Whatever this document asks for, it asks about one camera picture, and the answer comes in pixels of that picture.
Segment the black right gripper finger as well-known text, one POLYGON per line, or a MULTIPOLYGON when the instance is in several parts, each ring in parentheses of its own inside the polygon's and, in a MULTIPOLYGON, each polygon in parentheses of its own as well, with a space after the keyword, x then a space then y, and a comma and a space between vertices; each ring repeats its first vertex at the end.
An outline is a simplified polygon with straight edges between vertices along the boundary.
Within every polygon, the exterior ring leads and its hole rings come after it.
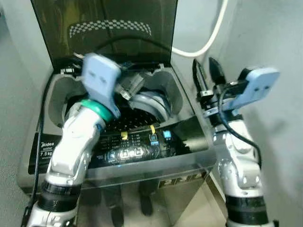
POLYGON ((214 86, 224 88, 226 85, 226 78, 223 67, 217 59, 212 57, 209 58, 209 72, 214 86))
POLYGON ((197 59, 192 60, 192 76, 197 92, 207 92, 208 86, 205 81, 205 72, 203 69, 203 65, 197 59))

